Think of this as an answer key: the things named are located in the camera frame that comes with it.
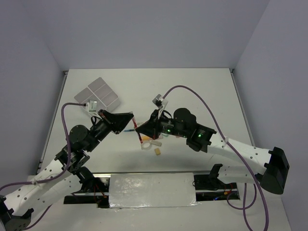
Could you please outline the red pen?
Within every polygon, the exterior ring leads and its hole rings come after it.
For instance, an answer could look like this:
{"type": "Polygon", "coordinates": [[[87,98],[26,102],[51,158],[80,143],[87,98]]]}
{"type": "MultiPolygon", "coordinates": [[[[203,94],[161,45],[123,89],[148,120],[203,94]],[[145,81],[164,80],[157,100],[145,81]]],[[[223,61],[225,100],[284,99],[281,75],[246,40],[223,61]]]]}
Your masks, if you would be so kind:
{"type": "MultiPolygon", "coordinates": [[[[132,122],[133,122],[133,125],[134,125],[134,129],[135,129],[135,131],[136,131],[136,129],[137,129],[138,126],[137,126],[137,122],[136,122],[135,117],[132,118],[132,122]]],[[[138,139],[139,139],[139,141],[140,141],[140,144],[143,144],[143,140],[142,140],[142,138],[141,138],[140,133],[137,132],[137,135],[138,135],[138,139]]]]}

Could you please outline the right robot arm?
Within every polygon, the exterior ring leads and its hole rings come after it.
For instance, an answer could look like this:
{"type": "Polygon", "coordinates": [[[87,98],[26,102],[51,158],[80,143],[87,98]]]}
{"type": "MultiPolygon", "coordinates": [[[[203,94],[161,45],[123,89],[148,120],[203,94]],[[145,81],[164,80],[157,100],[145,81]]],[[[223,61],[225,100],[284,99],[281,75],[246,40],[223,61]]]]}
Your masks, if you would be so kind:
{"type": "Polygon", "coordinates": [[[177,109],[173,118],[159,115],[154,110],[148,121],[136,128],[138,133],[157,139],[162,133],[185,138],[196,152],[217,154],[241,163],[239,167],[214,164],[209,183],[214,188],[224,184],[255,183],[270,193],[284,192],[290,165],[284,150],[257,148],[229,138],[222,138],[214,129],[197,123],[196,116],[186,108],[177,109]]]}

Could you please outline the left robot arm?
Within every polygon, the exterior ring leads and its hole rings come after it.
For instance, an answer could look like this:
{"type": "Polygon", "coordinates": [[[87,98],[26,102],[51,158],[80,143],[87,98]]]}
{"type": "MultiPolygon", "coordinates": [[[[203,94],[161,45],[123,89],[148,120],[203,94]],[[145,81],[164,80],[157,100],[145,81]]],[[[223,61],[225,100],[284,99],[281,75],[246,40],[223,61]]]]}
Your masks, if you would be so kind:
{"type": "Polygon", "coordinates": [[[0,223],[6,231],[24,231],[32,218],[59,199],[82,190],[89,192],[95,178],[84,166],[92,152],[109,134],[119,134],[132,120],[133,113],[112,114],[101,110],[92,118],[91,128],[74,126],[68,144],[27,183],[0,198],[0,223]]]}

